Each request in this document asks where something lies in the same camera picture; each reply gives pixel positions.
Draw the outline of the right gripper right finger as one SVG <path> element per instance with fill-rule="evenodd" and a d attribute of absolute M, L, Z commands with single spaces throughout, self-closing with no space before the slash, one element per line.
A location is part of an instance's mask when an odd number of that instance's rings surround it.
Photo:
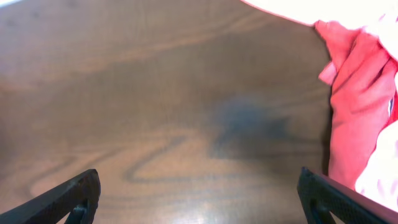
<path fill-rule="evenodd" d="M 297 192 L 309 224 L 335 224 L 333 217 L 343 223 L 397 223 L 397 212 L 306 167 L 301 170 Z"/>

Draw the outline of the red shirt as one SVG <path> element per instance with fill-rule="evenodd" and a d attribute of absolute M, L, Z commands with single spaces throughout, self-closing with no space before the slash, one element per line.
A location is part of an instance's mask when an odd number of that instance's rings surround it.
<path fill-rule="evenodd" d="M 396 97 L 397 62 L 365 30 L 317 21 L 331 62 L 319 75 L 331 85 L 329 178 L 353 189 L 389 122 L 387 107 Z"/>

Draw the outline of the coral pink shirt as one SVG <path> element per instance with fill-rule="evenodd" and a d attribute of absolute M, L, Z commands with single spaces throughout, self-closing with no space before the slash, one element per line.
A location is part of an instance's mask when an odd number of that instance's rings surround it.
<path fill-rule="evenodd" d="M 275 16 L 312 26 L 317 21 L 337 22 L 346 29 L 365 30 L 397 62 L 396 1 L 255 1 L 249 4 Z M 387 107 L 389 122 L 376 140 L 376 147 L 358 177 L 355 192 L 397 210 L 397 73 L 396 97 Z"/>

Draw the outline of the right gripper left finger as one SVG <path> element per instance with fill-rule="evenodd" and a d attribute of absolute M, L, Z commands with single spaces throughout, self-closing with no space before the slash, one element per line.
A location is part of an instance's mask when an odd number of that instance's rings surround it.
<path fill-rule="evenodd" d="M 92 224 L 100 199 L 101 184 L 96 169 L 88 169 L 22 205 L 1 214 L 1 223 Z"/>

